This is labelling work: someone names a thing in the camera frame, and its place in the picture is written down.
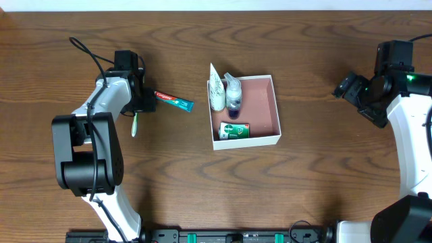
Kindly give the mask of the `green white toothbrush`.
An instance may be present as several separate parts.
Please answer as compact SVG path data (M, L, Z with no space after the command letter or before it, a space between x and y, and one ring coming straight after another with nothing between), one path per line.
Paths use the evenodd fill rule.
M131 135L134 138L138 133L138 113L134 114L133 122L132 122L132 129L131 129Z

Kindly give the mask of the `Colgate toothpaste tube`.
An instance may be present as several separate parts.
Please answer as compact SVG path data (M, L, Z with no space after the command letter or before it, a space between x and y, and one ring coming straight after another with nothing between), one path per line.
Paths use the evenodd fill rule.
M164 103L168 103L187 112L191 112L194 106L194 103L192 101L173 97L159 91L155 91L155 97L157 100L163 101Z

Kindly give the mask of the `white Pantene tube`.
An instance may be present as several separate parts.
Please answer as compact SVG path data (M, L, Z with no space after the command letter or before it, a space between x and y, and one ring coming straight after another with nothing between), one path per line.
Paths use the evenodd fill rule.
M210 63L209 99L212 110L219 112L225 109L224 85L212 63Z

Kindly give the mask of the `cream box with pink inside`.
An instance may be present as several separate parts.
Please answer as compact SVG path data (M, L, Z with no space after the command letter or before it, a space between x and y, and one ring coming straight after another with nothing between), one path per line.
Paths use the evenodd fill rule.
M270 75L239 77L242 105L238 119L230 119L227 111L209 109L211 137L215 151L277 144L281 127L277 101ZM250 136L238 140L220 140L220 123L248 124Z

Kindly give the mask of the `green Dettol soap box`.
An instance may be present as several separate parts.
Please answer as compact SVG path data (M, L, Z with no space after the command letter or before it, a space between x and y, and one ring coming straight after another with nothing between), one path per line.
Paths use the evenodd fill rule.
M220 140L235 140L250 138L249 124L230 124L221 122L219 127Z

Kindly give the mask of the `clear blue soap pump bottle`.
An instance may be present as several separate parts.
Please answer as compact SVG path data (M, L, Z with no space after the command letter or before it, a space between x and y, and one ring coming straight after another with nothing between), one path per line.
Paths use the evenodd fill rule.
M242 104L242 86L239 79L228 72L224 74L227 82L225 90L225 106L230 119L238 119Z

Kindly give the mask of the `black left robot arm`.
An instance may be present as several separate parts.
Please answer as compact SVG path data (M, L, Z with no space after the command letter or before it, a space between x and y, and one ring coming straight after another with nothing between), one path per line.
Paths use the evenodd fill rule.
M52 123L55 173L63 189L86 201L106 227L105 235L73 232L67 242L147 242L142 227L122 187L124 158L115 121L123 113L137 114L155 97L145 88L145 70L107 70L95 82L95 90L69 115Z

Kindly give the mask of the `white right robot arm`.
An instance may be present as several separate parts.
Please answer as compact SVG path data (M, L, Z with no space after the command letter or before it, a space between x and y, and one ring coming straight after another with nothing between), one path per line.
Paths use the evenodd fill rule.
M431 77L390 70L367 80L349 73L333 92L379 128L391 125L399 199L371 221L341 221L335 242L431 241Z

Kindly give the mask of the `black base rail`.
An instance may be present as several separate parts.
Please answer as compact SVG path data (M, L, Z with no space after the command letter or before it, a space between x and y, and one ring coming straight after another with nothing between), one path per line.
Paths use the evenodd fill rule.
M137 222L113 223L106 231L71 231L65 242L144 242L144 243L332 243L333 227L321 227L297 221L288 229L209 230L180 228L146 229Z

